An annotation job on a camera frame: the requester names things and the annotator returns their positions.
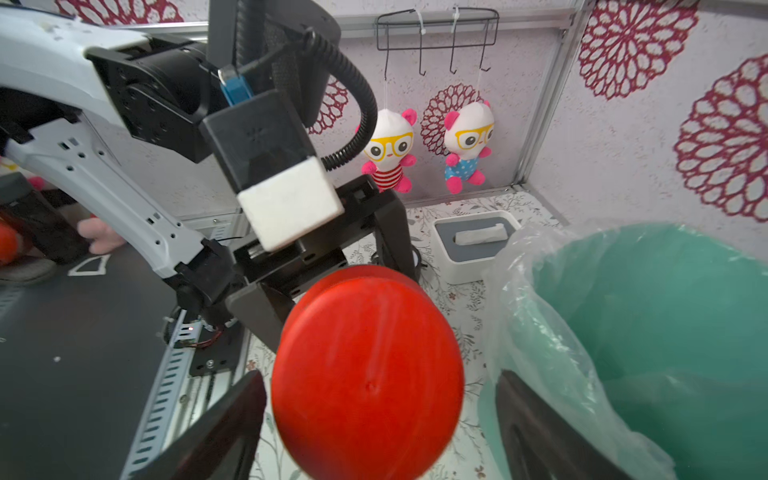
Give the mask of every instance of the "white block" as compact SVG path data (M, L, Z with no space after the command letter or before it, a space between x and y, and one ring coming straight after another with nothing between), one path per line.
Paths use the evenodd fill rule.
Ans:
M499 242L508 238L509 235L507 235L507 229L504 228L503 223L477 230L464 230L455 235L456 245L477 245L478 243Z
M309 157L237 194L253 232L268 252L279 250L344 213L323 163Z

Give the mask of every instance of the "green trash bin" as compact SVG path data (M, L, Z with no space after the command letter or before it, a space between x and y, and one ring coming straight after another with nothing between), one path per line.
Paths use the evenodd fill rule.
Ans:
M681 225L526 227L485 282L478 413L507 478L503 369L637 480L768 478L764 263Z

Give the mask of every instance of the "red disc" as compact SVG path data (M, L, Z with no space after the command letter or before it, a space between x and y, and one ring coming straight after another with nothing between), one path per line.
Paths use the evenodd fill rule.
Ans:
M450 441L463 395L451 327L401 273L335 272L286 321L273 411L288 452L316 480L422 475Z

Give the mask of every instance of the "tissue box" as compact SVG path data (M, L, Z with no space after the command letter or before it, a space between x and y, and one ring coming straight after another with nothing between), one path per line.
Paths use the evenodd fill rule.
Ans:
M432 222L432 255L434 266L440 270L440 277L447 283L476 282L482 278L482 271L488 268L493 257L507 244L507 240L457 245L455 235L464 230L477 230L504 225L507 235L520 228L520 223L508 211L495 210L459 217L439 218Z

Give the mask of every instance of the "yellow glasses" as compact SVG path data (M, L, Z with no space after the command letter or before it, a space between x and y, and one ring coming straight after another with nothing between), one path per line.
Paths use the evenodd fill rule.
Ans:
M483 134L485 134L485 141L491 140L493 135L493 126L495 124L486 125L483 128L476 130L462 130L456 132L456 140L458 146L462 150L471 150L475 148L479 141L483 140Z
M396 157L402 157L411 149L413 143L413 132L395 137L373 138L366 145L366 155L373 161L380 161L384 158L387 144L392 145L392 153Z

